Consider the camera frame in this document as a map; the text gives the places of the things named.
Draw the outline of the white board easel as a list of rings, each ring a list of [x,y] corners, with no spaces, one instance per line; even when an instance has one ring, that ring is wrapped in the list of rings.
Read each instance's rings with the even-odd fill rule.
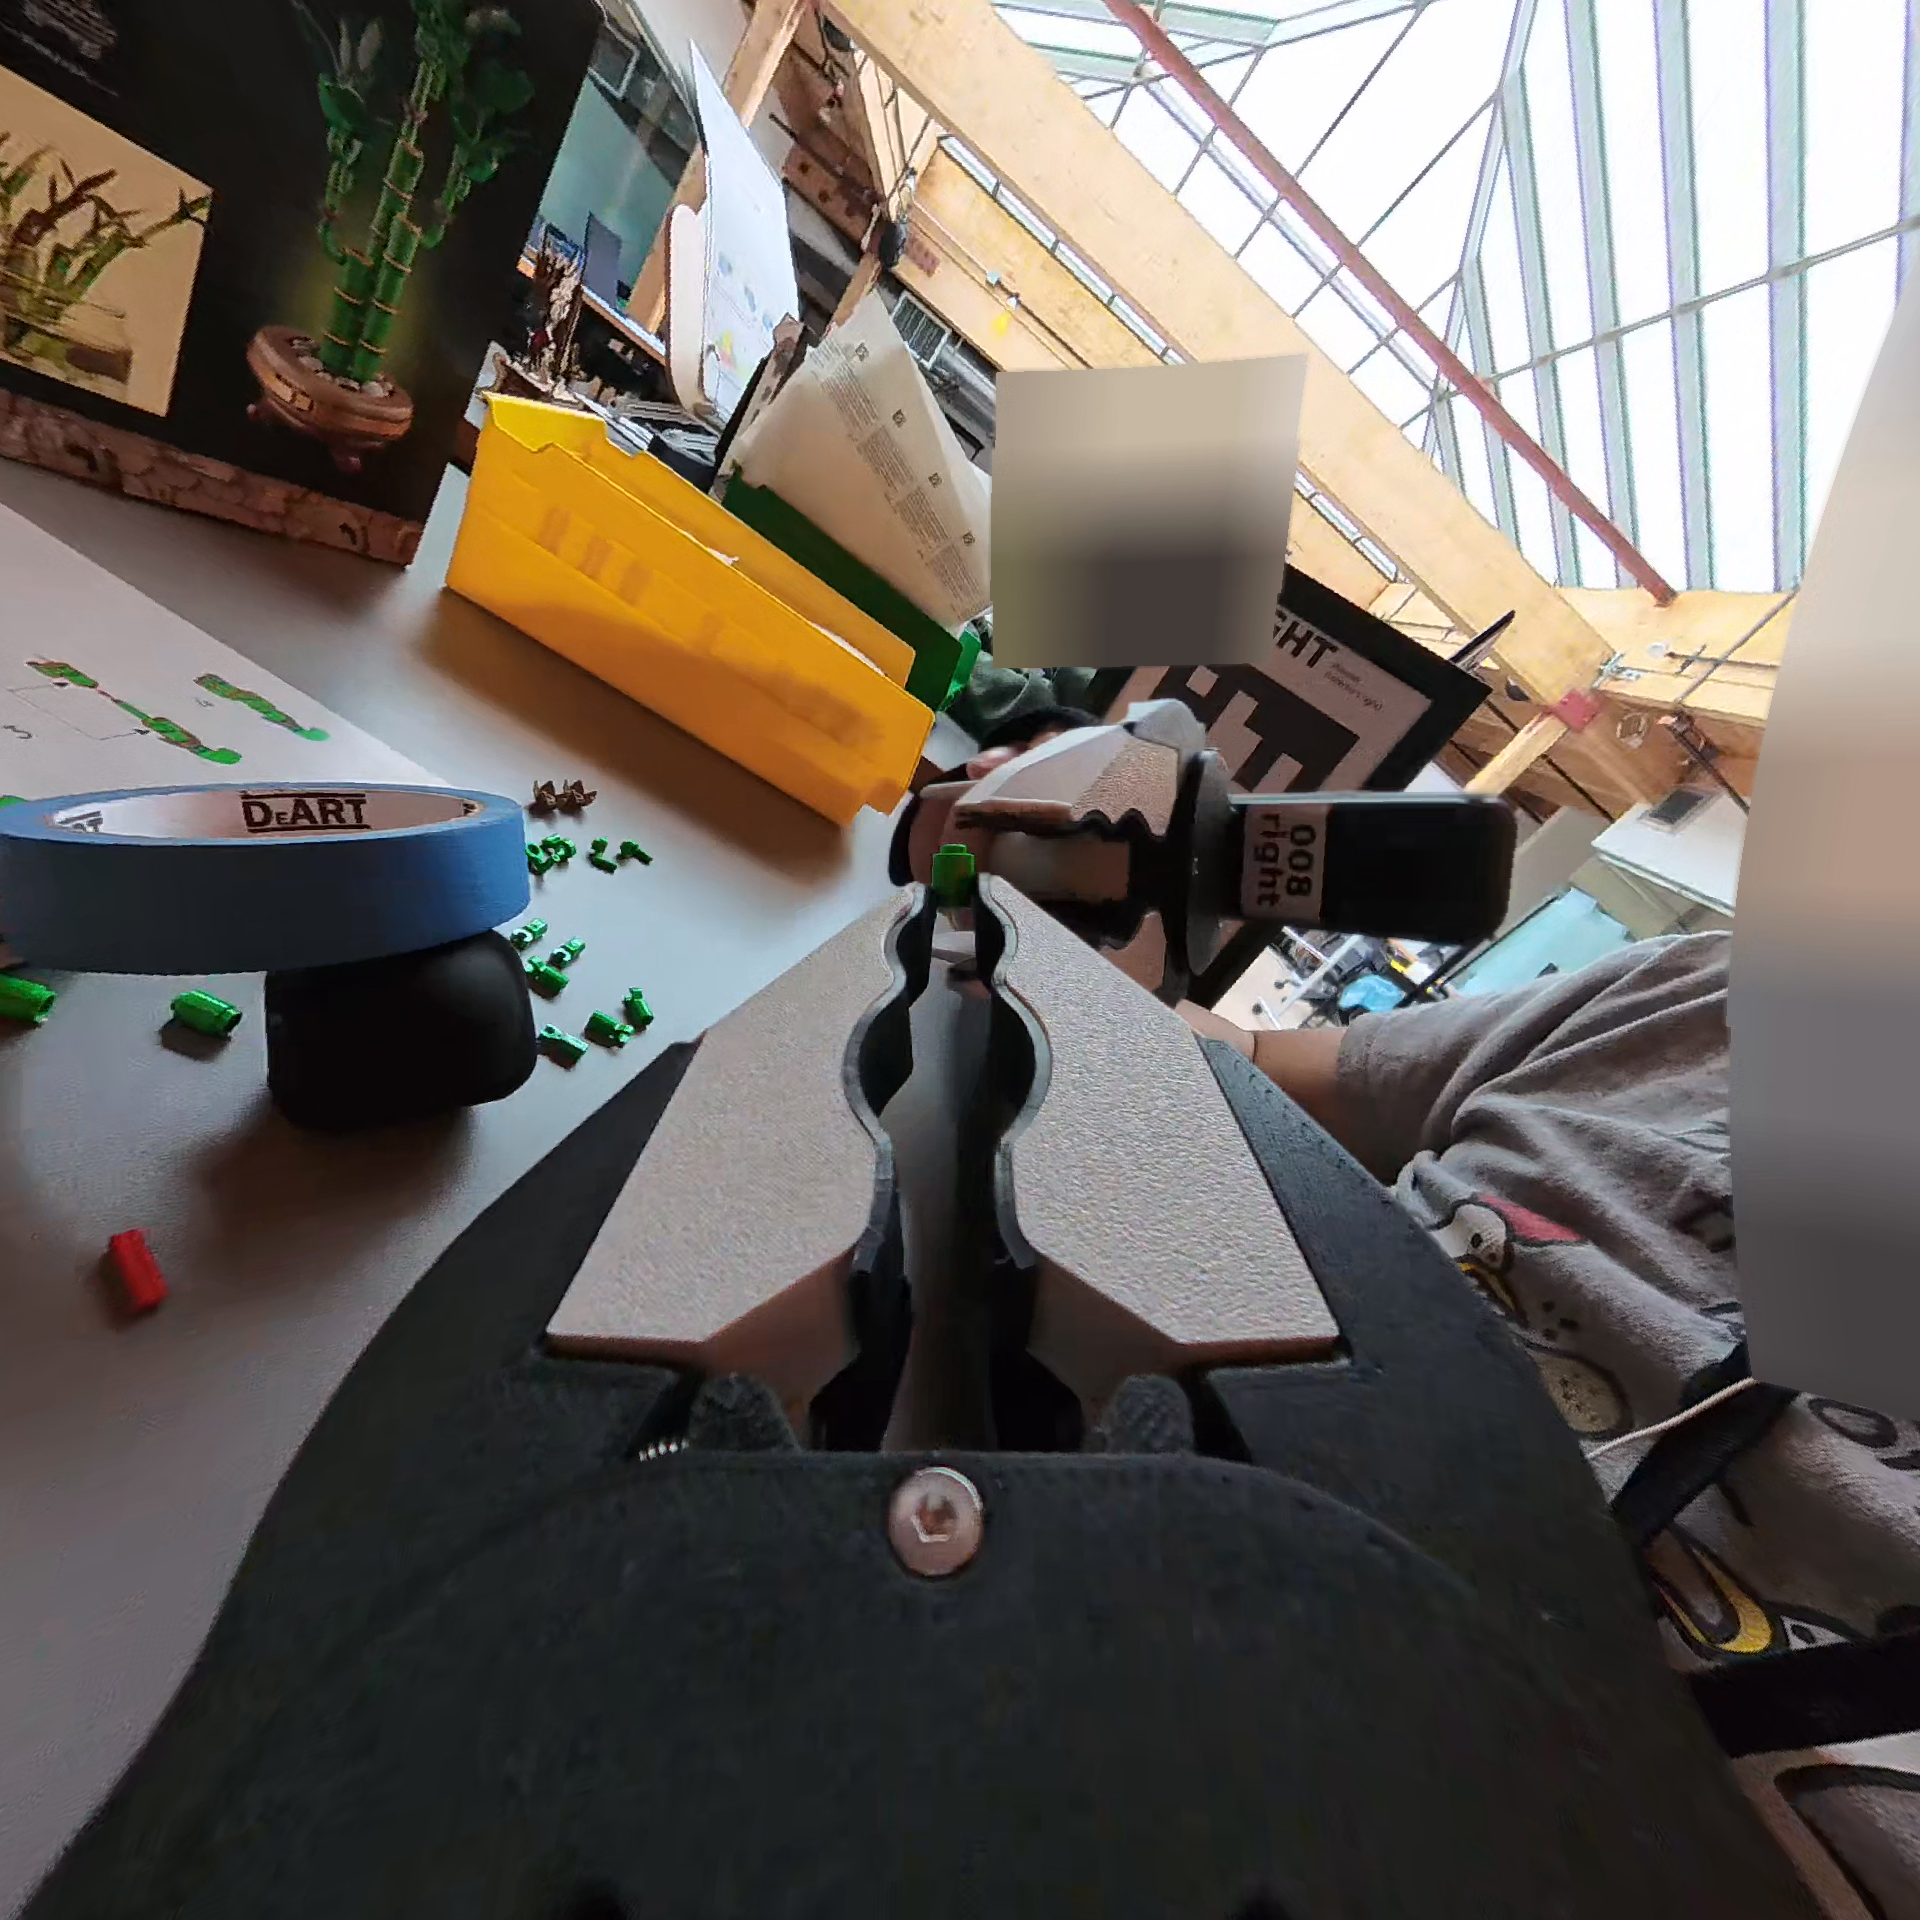
[[[724,425],[778,324],[799,316],[799,291],[784,183],[698,49],[689,75],[705,187],[698,208],[666,216],[663,349],[681,409]]]

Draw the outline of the white printed paper bags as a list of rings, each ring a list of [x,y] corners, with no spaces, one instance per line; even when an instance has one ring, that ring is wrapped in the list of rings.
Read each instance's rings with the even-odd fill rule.
[[[991,603],[991,479],[880,294],[807,352],[736,437],[732,467],[942,627]]]

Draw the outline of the person's grey printed shirt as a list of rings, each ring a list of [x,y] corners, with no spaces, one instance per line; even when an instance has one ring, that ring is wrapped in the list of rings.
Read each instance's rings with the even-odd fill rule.
[[[1502,1313],[1825,1916],[1918,1912],[1916,1422],[1760,1382],[1728,935],[1357,1019],[1351,1152]]]

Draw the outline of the wooden tower model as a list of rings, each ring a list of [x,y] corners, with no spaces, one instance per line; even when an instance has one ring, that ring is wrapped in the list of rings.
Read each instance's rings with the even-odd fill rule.
[[[585,256],[543,236],[533,257],[526,294],[526,374],[550,396],[568,384],[574,334],[582,312]]]

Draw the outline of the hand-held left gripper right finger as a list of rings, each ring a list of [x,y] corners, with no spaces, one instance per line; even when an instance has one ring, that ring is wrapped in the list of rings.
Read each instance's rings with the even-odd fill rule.
[[[1031,1047],[994,1198],[1026,1347],[1084,1404],[1130,1375],[1320,1359],[1336,1321],[1189,1023],[1009,883],[975,891]]]

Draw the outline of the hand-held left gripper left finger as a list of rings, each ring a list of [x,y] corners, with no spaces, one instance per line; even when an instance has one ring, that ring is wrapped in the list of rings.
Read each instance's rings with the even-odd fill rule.
[[[567,1355],[896,1397],[909,1340],[896,1147],[924,889],[712,1023],[545,1323]]]

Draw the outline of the blue masking tape roll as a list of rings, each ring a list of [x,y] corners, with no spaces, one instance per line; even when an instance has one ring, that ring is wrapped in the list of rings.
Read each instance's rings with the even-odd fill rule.
[[[431,951],[533,893],[521,805],[444,784],[188,784],[17,799],[2,931],[112,975],[270,974]]]

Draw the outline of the black rounded case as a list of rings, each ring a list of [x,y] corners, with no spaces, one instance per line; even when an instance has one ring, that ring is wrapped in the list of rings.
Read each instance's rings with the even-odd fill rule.
[[[511,1097],[536,1067],[521,955],[495,931],[263,979],[268,1093],[318,1133],[362,1133]]]

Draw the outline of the scattered green lego clip pieces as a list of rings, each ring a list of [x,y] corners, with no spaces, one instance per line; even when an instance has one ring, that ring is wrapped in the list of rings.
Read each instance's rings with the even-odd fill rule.
[[[534,886],[574,870],[622,876],[656,864],[653,853],[628,835],[578,839],[562,830],[527,839],[522,860]],[[533,1000],[536,1059],[570,1070],[591,1051],[624,1051],[653,1023],[656,1009],[642,988],[626,988],[610,1004],[591,1004],[570,985],[589,944],[578,933],[552,931],[552,918],[536,904],[506,927],[506,944]]]

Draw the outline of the green plastic bin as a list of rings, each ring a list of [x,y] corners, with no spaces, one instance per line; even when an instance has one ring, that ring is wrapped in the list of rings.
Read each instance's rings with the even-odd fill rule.
[[[966,691],[980,649],[970,627],[948,630],[920,612],[898,587],[852,557],[768,487],[751,487],[734,472],[724,484],[721,503],[768,544],[912,649],[913,664],[904,691],[926,708],[943,713]]]

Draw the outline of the yellow plastic bin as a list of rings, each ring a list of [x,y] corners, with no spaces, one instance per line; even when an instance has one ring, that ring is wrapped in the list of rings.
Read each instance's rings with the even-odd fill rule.
[[[486,403],[446,585],[834,824],[920,766],[908,643],[599,415]]]

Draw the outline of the black framed marker sign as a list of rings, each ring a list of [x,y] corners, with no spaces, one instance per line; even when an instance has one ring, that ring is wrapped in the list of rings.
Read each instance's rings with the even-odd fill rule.
[[[1290,567],[1260,662],[1138,668],[1104,720],[1193,713],[1233,795],[1428,792],[1412,791],[1412,777],[1482,694],[1466,670]],[[1156,992],[1166,947],[1158,921],[1148,918],[1116,963]],[[1237,931],[1221,952],[1224,968],[1240,947],[1254,941]],[[1223,985],[1196,983],[1191,999],[1204,1000],[1228,983],[1230,968]]]

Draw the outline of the lego instruction booklet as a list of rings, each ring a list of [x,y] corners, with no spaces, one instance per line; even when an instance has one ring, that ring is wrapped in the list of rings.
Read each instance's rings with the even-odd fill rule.
[[[5,805],[183,784],[441,780],[2,510]]]

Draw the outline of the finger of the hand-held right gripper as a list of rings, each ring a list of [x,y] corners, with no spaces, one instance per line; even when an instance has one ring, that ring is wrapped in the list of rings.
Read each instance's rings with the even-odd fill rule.
[[[1193,713],[1127,713],[1062,732],[970,781],[948,812],[951,841],[1001,832],[1162,841],[1204,750]]]
[[[1156,918],[1168,947],[1193,944],[1193,843],[1182,837],[991,832],[985,872],[1089,944],[1125,947]]]

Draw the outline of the lego set box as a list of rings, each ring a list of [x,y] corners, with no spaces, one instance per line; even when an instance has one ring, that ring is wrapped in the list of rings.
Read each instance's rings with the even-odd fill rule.
[[[5,463],[406,567],[591,3],[5,3]]]

